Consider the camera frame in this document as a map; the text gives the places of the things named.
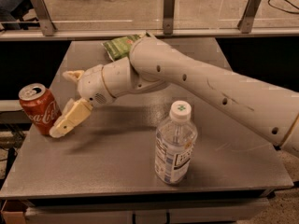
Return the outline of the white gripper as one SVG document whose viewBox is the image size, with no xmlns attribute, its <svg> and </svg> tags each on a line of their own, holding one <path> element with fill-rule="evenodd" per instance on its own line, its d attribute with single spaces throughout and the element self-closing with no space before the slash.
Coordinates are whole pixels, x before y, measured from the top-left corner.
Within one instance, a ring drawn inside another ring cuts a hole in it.
<svg viewBox="0 0 299 224">
<path fill-rule="evenodd" d="M 78 93 L 81 98 L 76 101 L 70 99 L 66 103 L 62 115 L 50 128 L 51 137 L 60 138 L 71 132 L 91 115 L 93 106 L 108 105 L 115 101 L 104 82 L 103 70 L 104 66 L 99 64 L 86 71 L 63 72 L 65 80 L 78 85 Z"/>
</svg>

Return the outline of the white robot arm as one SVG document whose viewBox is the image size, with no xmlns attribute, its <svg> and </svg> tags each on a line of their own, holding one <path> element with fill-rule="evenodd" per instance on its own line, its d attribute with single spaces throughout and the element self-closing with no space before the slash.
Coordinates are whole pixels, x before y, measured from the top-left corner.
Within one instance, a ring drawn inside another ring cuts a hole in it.
<svg viewBox="0 0 299 224">
<path fill-rule="evenodd" d="M 299 156 L 299 96 L 295 91 L 196 61 L 155 37 L 143 37 L 129 55 L 86 71 L 65 71 L 79 99 L 69 100 L 50 135 L 62 137 L 99 105 L 127 94 L 159 91 L 169 83 L 193 93 L 256 132 L 273 145 Z"/>
</svg>

